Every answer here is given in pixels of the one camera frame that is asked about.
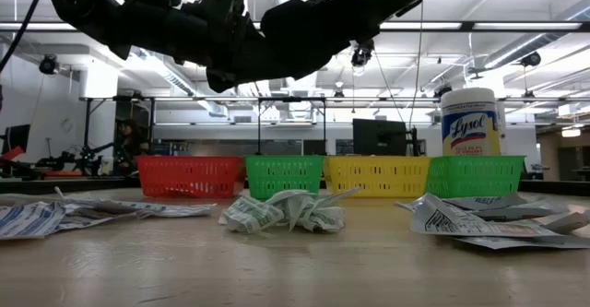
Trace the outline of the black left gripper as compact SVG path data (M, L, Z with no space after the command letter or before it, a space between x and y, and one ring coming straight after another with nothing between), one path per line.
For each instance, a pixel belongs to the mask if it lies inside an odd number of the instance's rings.
M182 11L206 23L204 66L212 90L290 76L255 28L244 0L195 0L182 4Z

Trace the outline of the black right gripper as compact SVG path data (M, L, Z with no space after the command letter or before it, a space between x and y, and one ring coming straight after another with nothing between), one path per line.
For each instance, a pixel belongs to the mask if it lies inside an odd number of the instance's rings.
M261 31L282 74L305 77L395 13L396 0L289 0L265 12Z

